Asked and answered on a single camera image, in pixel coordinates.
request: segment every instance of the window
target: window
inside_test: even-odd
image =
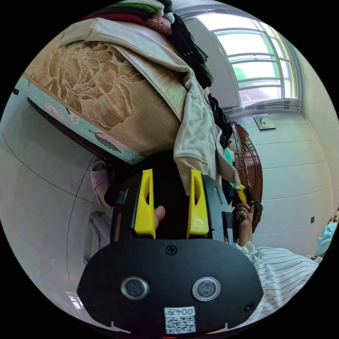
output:
[[[290,55],[272,27],[233,14],[203,14],[198,19],[216,35],[232,65],[243,106],[297,98]]]

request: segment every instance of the hand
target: hand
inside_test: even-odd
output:
[[[254,206],[249,207],[247,204],[239,203],[236,207],[236,219],[239,220],[240,218],[243,218],[239,227],[252,227],[253,214]]]
[[[154,210],[154,221],[155,221],[155,229],[158,228],[159,222],[165,217],[166,211],[163,206],[158,206]]]

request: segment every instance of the black device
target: black device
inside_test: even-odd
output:
[[[114,206],[110,244],[88,261],[77,289],[89,315],[147,338],[194,338],[244,323],[263,296],[261,283],[233,245],[220,185],[195,170],[183,227],[186,239],[157,239],[152,171],[127,180]]]

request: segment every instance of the red fabric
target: red fabric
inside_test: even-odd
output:
[[[79,21],[84,21],[84,20],[88,20],[88,19],[95,19],[95,18],[102,18],[102,19],[107,19],[107,20],[111,20],[111,21],[132,22],[134,24],[139,24],[139,25],[142,25],[142,26],[145,25],[143,20],[140,17],[138,17],[137,15],[123,14],[123,13],[99,14],[99,15],[89,14]]]
[[[170,21],[165,17],[151,18],[148,21],[146,21],[145,25],[161,34],[172,35],[172,25]]]

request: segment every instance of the qr code label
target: qr code label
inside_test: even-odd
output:
[[[165,308],[167,334],[183,334],[196,331],[194,307]]]

